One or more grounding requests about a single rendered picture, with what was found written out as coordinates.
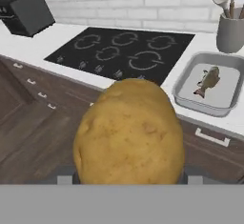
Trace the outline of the black hob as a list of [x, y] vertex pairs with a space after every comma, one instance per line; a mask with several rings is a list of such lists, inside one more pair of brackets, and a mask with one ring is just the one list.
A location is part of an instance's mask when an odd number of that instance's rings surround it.
[[112, 80], [162, 85], [193, 38], [192, 33], [88, 27], [46, 60]]

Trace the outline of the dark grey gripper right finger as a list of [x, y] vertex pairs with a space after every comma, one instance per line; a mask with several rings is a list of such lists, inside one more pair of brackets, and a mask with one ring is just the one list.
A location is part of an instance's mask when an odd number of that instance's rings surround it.
[[197, 167], [186, 166], [182, 173], [183, 184], [194, 185], [221, 185], [221, 184], [235, 184], [234, 180], [224, 180], [211, 176], [204, 170], [200, 170]]

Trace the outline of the brown-grey fish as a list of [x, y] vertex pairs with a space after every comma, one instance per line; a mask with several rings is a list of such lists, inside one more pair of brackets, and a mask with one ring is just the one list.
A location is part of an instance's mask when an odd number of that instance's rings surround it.
[[194, 94], [200, 95], [202, 98], [205, 97], [206, 89], [213, 88], [218, 81], [219, 77], [219, 67], [211, 67], [208, 71], [204, 70], [204, 75], [202, 79], [197, 83], [198, 89], [194, 91]]

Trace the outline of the black toaster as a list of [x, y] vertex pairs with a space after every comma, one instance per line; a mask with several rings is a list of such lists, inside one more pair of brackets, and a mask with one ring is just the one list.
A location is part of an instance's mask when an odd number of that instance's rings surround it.
[[0, 0], [0, 20], [11, 34], [26, 37], [55, 23], [45, 0]]

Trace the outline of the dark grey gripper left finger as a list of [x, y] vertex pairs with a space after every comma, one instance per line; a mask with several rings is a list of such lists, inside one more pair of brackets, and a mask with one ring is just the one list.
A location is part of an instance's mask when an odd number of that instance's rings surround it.
[[30, 180], [29, 184], [79, 184], [80, 180], [74, 166], [57, 167], [52, 173], [49, 173], [42, 179]]

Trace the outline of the grey tupperware tray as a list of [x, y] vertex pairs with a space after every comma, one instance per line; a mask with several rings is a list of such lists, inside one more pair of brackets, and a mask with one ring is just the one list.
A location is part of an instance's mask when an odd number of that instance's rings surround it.
[[[218, 83], [202, 98], [193, 92], [204, 70], [219, 67]], [[237, 104], [244, 82], [244, 57], [216, 52], [195, 54], [173, 86], [174, 101], [184, 108], [215, 117], [226, 116]]]

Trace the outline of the grey utensil pot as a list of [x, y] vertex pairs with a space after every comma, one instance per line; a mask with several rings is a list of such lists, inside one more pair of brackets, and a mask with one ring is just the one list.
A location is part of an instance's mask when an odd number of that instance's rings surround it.
[[224, 53], [236, 53], [244, 46], [244, 18], [239, 19], [240, 8], [235, 9], [234, 19], [220, 14], [216, 46]]

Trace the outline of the brown wooden drawer front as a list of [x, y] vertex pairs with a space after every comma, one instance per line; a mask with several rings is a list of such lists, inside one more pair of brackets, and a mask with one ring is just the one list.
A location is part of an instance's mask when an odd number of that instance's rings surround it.
[[184, 134], [186, 166], [197, 167], [211, 176], [244, 184], [244, 141], [234, 137], [228, 148], [197, 137], [198, 126], [180, 119]]

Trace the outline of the yellow-brown potato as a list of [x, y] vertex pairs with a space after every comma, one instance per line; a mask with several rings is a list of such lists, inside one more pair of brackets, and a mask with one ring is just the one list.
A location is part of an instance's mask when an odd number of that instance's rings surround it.
[[113, 83], [84, 114], [73, 142], [84, 184], [174, 184], [185, 152], [168, 95], [144, 79]]

